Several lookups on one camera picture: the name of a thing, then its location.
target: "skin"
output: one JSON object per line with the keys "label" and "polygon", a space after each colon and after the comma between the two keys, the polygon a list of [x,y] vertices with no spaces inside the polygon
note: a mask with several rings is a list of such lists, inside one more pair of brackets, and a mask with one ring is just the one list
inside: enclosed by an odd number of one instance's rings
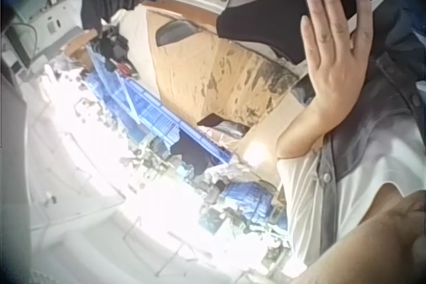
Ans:
{"label": "skin", "polygon": [[[310,17],[302,17],[301,32],[316,97],[279,137],[278,158],[306,155],[346,118],[359,97],[373,14],[371,0],[356,1],[357,29],[351,38],[340,0],[307,0]],[[360,225],[294,283],[409,283],[415,265],[426,265],[425,216],[425,192],[402,198],[385,184]]]}

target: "jacket button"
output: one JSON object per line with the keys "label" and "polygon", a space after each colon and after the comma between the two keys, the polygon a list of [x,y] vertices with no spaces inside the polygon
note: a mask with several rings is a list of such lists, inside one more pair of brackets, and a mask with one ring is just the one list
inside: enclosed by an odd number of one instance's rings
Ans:
{"label": "jacket button", "polygon": [[323,175],[323,177],[322,177],[322,180],[323,180],[325,183],[330,183],[330,182],[331,182],[331,175],[330,175],[330,173],[326,173],[326,174],[324,174],[324,175]]}
{"label": "jacket button", "polygon": [[420,100],[420,97],[419,97],[419,95],[418,95],[418,94],[414,94],[414,95],[411,97],[411,101],[413,102],[413,104],[414,104],[415,106],[420,106],[420,105],[421,105],[421,100]]}

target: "wooden board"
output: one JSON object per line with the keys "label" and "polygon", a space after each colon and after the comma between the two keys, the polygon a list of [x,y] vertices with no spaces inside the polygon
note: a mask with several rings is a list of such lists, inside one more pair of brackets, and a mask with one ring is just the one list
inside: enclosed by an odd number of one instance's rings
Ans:
{"label": "wooden board", "polygon": [[204,29],[157,47],[155,32],[173,18],[148,11],[147,20],[161,100],[193,126],[216,113],[251,127],[275,108],[298,79],[282,65]]}

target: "white shirt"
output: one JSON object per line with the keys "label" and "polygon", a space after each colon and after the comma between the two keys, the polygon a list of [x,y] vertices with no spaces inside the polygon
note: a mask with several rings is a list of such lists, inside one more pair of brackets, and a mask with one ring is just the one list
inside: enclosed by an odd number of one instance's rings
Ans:
{"label": "white shirt", "polygon": [[[280,160],[278,172],[287,200],[289,240],[306,264],[320,256],[323,190],[317,180],[319,154]],[[361,164],[337,183],[337,240],[367,213],[380,187],[393,184],[403,197],[426,190],[426,152],[412,118],[395,117],[391,128],[373,131]]]}

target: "electrical wire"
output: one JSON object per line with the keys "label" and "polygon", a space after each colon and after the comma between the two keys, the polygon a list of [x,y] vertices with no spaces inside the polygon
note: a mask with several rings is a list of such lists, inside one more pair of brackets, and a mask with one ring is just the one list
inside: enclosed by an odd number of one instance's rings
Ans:
{"label": "electrical wire", "polygon": [[30,58],[30,61],[32,62],[32,60],[34,59],[35,54],[36,54],[36,52],[37,52],[37,44],[38,44],[38,42],[39,42],[39,34],[37,33],[37,30],[34,28],[34,26],[30,25],[29,23],[11,23],[9,26],[7,26],[7,27],[5,28],[5,30],[4,30],[2,33],[3,33],[3,34],[5,34],[5,33],[6,33],[6,31],[7,31],[10,27],[13,27],[13,26],[26,26],[26,27],[28,27],[28,28],[30,28],[30,29],[32,29],[32,30],[34,31],[34,37],[35,37],[35,40],[34,40],[34,50],[33,50],[33,55],[32,55],[32,57]]}

